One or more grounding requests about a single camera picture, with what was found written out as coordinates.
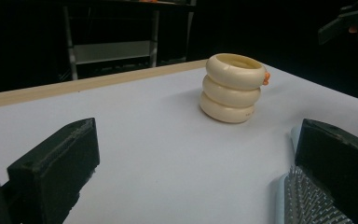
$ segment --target dark background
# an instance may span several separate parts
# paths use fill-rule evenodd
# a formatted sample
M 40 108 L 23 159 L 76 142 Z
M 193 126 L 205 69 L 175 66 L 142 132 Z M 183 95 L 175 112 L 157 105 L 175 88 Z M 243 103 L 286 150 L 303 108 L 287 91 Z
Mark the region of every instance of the dark background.
M 238 53 L 358 98 L 356 35 L 343 33 L 318 43 L 318 30 L 353 3 L 199 0 L 187 59 Z
M 335 19 L 341 7 L 353 3 L 198 0 L 187 47 L 187 12 L 161 10 L 158 65 L 238 53 L 358 98 L 356 35 L 343 33 L 324 45 L 317 39 L 318 29 Z M 90 10 L 82 5 L 69 9 L 76 44 L 145 40 L 151 35 L 147 8 L 94 6 Z M 93 74 L 98 66 L 123 65 L 118 63 L 148 66 L 147 58 L 135 61 L 79 66 L 79 73 L 98 76 L 101 73 Z M 68 71 L 62 7 L 0 1 L 0 91 L 67 81 L 62 77 Z

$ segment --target table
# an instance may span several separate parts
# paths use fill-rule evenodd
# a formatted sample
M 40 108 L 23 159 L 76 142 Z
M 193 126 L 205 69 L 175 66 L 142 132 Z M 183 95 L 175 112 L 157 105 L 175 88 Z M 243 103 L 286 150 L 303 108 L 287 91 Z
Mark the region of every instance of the table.
M 358 99 L 266 65 L 254 116 L 199 107 L 205 61 L 0 93 L 6 168 L 63 125 L 96 118 L 101 164 L 65 223 L 273 223 L 291 129 L 316 119 L 358 136 Z

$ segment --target stack of wheels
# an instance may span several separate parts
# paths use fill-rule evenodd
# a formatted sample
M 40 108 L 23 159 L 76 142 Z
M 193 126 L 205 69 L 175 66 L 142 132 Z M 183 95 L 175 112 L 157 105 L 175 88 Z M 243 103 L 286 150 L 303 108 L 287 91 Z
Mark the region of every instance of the stack of wheels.
M 200 107 L 214 119 L 241 123 L 255 112 L 260 86 L 269 73 L 258 61 L 237 54 L 216 54 L 206 63 Z

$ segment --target metal bristle brush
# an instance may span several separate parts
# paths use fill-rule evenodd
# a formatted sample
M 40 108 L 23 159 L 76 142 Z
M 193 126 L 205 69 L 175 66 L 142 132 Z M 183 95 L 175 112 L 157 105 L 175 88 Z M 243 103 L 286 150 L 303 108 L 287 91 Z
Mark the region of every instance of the metal bristle brush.
M 297 167 L 284 179 L 284 223 L 353 223 L 335 206 L 333 200 Z

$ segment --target orange object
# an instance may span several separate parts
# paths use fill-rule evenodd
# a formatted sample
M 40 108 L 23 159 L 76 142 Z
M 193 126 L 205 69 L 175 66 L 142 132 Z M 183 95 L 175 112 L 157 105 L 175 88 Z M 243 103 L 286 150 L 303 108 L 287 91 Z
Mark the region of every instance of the orange object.
M 263 85 L 267 86 L 269 84 L 270 77 L 271 77 L 271 74 L 269 72 L 266 72 L 266 76 L 264 77 Z

